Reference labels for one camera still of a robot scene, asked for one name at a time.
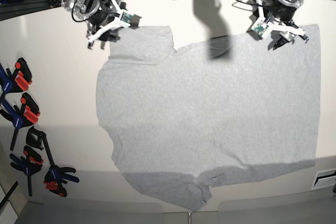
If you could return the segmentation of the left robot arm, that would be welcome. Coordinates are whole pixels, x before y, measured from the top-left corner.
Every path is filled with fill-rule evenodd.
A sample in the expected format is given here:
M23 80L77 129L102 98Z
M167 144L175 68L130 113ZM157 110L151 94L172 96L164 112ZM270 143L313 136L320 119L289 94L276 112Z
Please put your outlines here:
M304 42L309 41L309 37L303 28L297 26L293 20L295 12L303 5L304 0L270 0L270 4L258 11L259 17L263 14L262 26L265 28L260 38L273 31L279 33L280 38L274 43L273 50L285 44L293 42L299 36Z

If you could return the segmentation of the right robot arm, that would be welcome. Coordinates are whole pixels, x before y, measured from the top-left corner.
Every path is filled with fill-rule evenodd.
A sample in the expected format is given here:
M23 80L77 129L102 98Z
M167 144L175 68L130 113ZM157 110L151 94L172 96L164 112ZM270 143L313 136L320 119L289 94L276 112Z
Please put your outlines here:
M88 48L95 41L101 41L101 48L107 41L119 39L118 29L122 27L123 10L116 0L60 0L60 6L71 13L77 23L86 23Z

